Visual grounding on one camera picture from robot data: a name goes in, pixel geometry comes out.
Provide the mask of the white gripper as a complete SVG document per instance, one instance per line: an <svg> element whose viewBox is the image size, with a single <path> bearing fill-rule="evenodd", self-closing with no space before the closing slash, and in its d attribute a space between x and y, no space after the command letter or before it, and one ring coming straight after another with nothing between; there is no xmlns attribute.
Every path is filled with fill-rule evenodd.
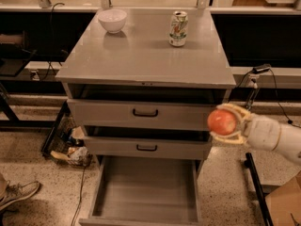
<svg viewBox="0 0 301 226"><path fill-rule="evenodd" d="M244 131L245 137L242 136L240 131L225 136L211 132L210 135L213 139L233 145L247 143L251 148L257 150L273 151L276 148L281 132L278 121L262 115L252 116L251 112L235 104L224 103L216 108L232 113L238 123L246 123L246 129Z"/></svg>

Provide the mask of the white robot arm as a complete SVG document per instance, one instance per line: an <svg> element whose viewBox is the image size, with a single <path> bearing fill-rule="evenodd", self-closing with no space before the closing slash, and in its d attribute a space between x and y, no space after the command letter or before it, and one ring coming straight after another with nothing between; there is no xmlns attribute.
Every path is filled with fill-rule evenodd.
<svg viewBox="0 0 301 226"><path fill-rule="evenodd" d="M300 128L251 113L234 104L218 105L208 116L207 124L215 140L279 153L301 165Z"/></svg>

